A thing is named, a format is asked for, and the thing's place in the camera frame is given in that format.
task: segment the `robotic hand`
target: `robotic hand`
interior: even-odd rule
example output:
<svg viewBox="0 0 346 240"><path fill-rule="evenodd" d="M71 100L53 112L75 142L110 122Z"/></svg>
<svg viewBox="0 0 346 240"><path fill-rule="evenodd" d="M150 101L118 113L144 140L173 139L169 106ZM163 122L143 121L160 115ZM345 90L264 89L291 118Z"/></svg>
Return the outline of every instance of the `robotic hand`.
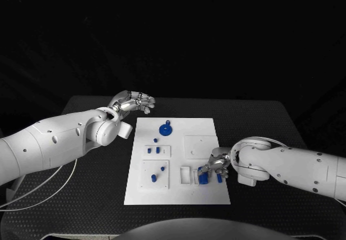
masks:
<svg viewBox="0 0 346 240"><path fill-rule="evenodd" d="M133 127L121 120L130 111L150 113L156 99L135 91L120 92L107 107L37 121L0 139L0 185L20 176L56 168L107 146L117 136L128 138Z"/></svg>
<svg viewBox="0 0 346 240"><path fill-rule="evenodd" d="M281 147L272 148L274 142ZM197 175L215 171L228 178L228 166L238 172L238 182L251 187L257 181L275 178L278 182L346 201L346 158L285 146L281 142L248 137L232 148L212 150L208 164Z"/></svg>

